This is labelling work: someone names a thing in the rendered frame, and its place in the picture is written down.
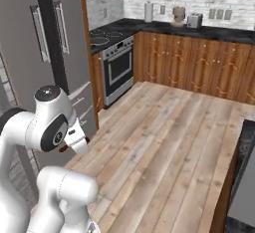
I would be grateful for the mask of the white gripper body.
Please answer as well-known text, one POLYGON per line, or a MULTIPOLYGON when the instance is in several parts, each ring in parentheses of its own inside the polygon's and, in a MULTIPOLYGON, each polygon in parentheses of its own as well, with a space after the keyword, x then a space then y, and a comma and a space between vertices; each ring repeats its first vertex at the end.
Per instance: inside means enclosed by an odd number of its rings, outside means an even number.
POLYGON ((64 141, 75 153, 85 154, 89 151, 86 135, 78 118, 76 118, 74 124, 68 128, 64 141))

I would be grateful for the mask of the grey triple wall socket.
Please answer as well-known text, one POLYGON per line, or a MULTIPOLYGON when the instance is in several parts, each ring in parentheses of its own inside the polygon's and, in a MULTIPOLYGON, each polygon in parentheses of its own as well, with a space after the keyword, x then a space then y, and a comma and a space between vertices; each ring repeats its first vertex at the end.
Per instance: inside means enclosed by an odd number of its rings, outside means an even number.
POLYGON ((232 17, 232 11, 230 9, 210 9, 208 13, 209 19, 226 20, 230 21, 232 17))

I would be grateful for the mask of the grey fridge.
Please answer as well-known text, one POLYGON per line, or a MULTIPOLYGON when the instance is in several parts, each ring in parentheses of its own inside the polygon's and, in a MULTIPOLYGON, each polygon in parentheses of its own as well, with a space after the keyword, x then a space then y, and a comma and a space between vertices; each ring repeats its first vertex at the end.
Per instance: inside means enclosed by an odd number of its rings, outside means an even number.
MULTIPOLYGON (((35 93, 44 86, 58 86, 68 96, 85 135, 96 132, 92 85, 81 0, 0 0, 0 46, 7 63, 18 106, 36 110, 35 93), (63 5, 70 53, 62 50, 54 3, 63 5), (51 62, 43 62, 30 7, 40 7, 51 62)), ((49 152, 35 150, 38 166, 64 166, 76 153, 68 147, 49 152)))

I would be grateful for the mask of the grey flat panel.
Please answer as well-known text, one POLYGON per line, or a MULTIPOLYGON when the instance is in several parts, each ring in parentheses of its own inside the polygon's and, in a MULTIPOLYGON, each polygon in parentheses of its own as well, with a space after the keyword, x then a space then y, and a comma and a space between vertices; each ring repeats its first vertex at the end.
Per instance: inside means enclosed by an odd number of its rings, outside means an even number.
POLYGON ((255 228, 255 159, 250 158, 228 215, 255 228))

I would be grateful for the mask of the wooden dining counter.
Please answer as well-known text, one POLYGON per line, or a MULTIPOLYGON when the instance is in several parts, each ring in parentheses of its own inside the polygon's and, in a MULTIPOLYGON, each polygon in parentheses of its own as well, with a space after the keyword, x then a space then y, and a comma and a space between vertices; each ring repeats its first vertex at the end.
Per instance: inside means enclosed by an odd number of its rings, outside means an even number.
POLYGON ((248 160, 255 149, 255 120, 245 119, 214 210, 209 233, 255 233, 250 226, 228 215, 248 160))

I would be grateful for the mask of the narrow wooden base cupboard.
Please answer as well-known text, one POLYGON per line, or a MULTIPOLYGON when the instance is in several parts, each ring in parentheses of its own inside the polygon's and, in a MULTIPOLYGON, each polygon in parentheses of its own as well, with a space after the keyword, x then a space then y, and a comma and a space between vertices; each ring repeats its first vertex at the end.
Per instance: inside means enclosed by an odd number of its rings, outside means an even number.
POLYGON ((96 107, 99 112, 104 107, 104 89, 103 75, 101 66, 101 55, 96 53, 92 56, 92 64, 94 70, 95 86, 96 86, 96 107))

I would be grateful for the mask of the wooden base cupboards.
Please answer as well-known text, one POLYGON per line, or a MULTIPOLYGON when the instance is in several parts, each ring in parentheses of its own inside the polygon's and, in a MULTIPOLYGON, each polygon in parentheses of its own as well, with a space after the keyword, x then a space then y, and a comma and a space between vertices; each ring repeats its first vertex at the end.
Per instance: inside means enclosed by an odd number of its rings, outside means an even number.
POLYGON ((137 82, 255 106, 255 45, 140 31, 133 75, 137 82))

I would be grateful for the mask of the white paper towel roll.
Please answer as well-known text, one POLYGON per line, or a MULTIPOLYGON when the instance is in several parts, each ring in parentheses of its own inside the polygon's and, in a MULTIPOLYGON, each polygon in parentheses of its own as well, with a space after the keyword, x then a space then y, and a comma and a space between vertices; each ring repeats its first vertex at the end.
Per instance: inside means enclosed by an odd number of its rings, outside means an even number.
POLYGON ((153 4, 150 1, 144 3, 144 21, 150 23, 153 20, 153 4))

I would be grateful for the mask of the black hob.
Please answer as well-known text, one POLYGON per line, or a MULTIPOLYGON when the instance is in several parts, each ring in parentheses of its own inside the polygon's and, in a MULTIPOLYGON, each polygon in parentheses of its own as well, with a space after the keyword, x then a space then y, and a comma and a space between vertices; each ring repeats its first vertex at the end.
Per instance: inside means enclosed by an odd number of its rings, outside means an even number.
POLYGON ((95 29, 90 32, 90 43, 93 49, 121 41, 131 36, 131 31, 95 29))

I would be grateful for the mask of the silver oven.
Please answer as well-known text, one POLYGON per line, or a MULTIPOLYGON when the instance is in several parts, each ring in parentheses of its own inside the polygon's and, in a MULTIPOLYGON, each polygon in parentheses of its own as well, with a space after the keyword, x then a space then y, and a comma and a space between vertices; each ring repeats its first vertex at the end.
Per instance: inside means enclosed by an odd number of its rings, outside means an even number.
POLYGON ((102 51, 104 107, 110 107, 133 85, 133 36, 102 51))

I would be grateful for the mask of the silver toaster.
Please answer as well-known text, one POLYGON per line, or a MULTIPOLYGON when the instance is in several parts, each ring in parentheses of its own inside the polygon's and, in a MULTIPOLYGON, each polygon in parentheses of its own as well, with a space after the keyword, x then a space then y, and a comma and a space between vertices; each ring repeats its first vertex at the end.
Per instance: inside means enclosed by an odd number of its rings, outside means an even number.
POLYGON ((192 13, 187 17, 187 27, 188 28, 200 28, 202 25, 203 15, 199 13, 192 13))

